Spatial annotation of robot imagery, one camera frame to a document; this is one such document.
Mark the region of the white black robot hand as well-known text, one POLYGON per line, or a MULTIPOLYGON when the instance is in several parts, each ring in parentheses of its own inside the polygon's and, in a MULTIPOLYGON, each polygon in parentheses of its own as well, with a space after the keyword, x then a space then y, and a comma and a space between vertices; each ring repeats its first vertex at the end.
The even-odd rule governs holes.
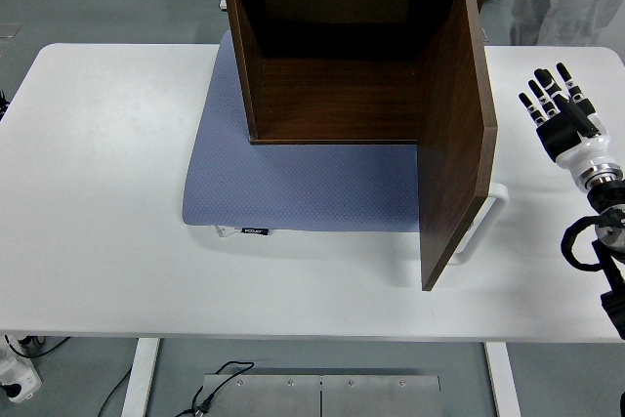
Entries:
POLYGON ((588 172, 615 167, 615 161, 608 156, 610 135, 563 63, 557 64, 557 71, 563 86, 549 70, 538 68, 528 82, 536 99, 525 93, 519 94, 519 99, 551 160, 568 170, 578 185, 586 187, 588 172))

